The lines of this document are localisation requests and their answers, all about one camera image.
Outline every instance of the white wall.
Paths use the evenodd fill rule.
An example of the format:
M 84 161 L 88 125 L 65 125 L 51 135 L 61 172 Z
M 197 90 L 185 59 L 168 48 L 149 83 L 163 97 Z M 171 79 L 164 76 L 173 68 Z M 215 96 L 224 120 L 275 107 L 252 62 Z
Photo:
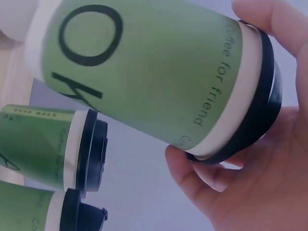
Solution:
M 230 17 L 231 0 L 193 0 Z M 306 0 L 293 4 L 308 12 Z M 296 105 L 295 59 L 273 39 L 276 59 L 284 79 L 284 105 Z M 31 104 L 59 108 L 84 108 L 35 82 Z M 109 145 L 103 183 L 85 202 L 105 207 L 105 231 L 212 231 L 205 218 L 177 188 L 164 159 L 165 143 L 103 115 L 109 123 Z M 32 181 L 28 185 L 41 187 Z

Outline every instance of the large black letter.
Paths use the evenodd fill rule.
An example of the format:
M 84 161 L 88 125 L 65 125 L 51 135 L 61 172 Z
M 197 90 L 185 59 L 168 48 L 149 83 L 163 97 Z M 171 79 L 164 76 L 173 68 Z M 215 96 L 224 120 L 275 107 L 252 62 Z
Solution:
M 72 20 L 75 16 L 85 13 L 85 12 L 97 12 L 102 13 L 107 16 L 109 16 L 113 22 L 115 23 L 115 37 L 113 41 L 111 42 L 110 46 L 106 51 L 103 53 L 97 55 L 97 56 L 83 56 L 80 54 L 76 54 L 75 52 L 71 51 L 69 47 L 67 46 L 65 40 L 64 40 L 64 33 L 65 28 L 70 20 Z M 120 14 L 115 11 L 114 9 L 108 7 L 108 6 L 102 6 L 102 5 L 87 5 L 82 6 L 74 11 L 72 11 L 62 22 L 60 27 L 60 34 L 59 34 L 59 42 L 62 52 L 65 54 L 65 56 L 71 60 L 72 62 L 82 65 L 82 66 L 98 66 L 100 64 L 103 64 L 106 62 L 116 51 L 116 48 L 118 47 L 121 37 L 123 33 L 123 21 L 120 16 Z
M 103 98 L 103 93 L 101 93 L 100 91 L 97 91 L 97 90 L 94 90 L 92 88 L 89 88 L 81 83 L 78 83 L 78 82 L 75 82 L 71 79 L 68 79 L 62 75 L 59 75 L 55 72 L 52 73 L 52 77 L 63 82 L 63 83 L 66 83 L 69 88 L 75 93 L 75 95 L 68 95 L 68 94 L 61 94 L 66 96 L 66 97 L 69 97 L 73 100 L 81 100 L 82 102 L 84 102 L 86 105 L 88 105 L 90 108 L 93 108 L 94 110 L 98 111 L 97 109 L 95 109 L 85 98 L 83 98 L 83 96 L 78 92 L 77 89 L 81 90 L 81 91 L 84 91 L 96 98 L 99 98 L 99 99 L 102 99 Z
M 20 168 L 13 164 L 11 161 L 9 161 L 4 155 L 0 154 L 0 158 L 4 160 L 5 167 L 13 171 L 20 171 Z

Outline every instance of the hand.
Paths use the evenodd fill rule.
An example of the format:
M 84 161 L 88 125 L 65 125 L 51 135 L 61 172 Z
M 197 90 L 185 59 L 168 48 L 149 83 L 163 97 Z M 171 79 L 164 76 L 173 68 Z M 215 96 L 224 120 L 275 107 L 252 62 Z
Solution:
M 283 108 L 262 139 L 228 160 L 240 170 L 192 163 L 174 147 L 168 166 L 218 231 L 307 231 L 308 18 L 281 0 L 236 0 L 233 8 L 297 59 L 299 107 Z

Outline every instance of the wooden surface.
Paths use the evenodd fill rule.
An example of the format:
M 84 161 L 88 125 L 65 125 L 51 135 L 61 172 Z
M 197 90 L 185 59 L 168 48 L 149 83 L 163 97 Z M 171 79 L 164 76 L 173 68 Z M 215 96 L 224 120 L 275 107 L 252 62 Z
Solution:
M 25 67 L 23 44 L 8 39 L 0 32 L 0 107 L 7 104 L 29 105 L 32 85 L 33 77 Z M 24 185 L 22 175 L 4 167 L 0 167 L 0 180 Z

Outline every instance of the paper coffee cup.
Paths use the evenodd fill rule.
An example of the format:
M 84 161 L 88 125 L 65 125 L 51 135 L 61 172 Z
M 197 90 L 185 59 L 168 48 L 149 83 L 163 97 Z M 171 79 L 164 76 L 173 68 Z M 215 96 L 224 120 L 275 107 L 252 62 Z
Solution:
M 53 90 L 212 164 L 258 140 L 282 92 L 256 28 L 183 0 L 54 0 L 26 60 Z
M 0 165 L 59 190 L 98 191 L 107 123 L 97 112 L 7 105 L 0 111 Z
M 69 189 L 50 192 L 0 181 L 2 231 L 101 231 L 107 211 L 80 202 Z

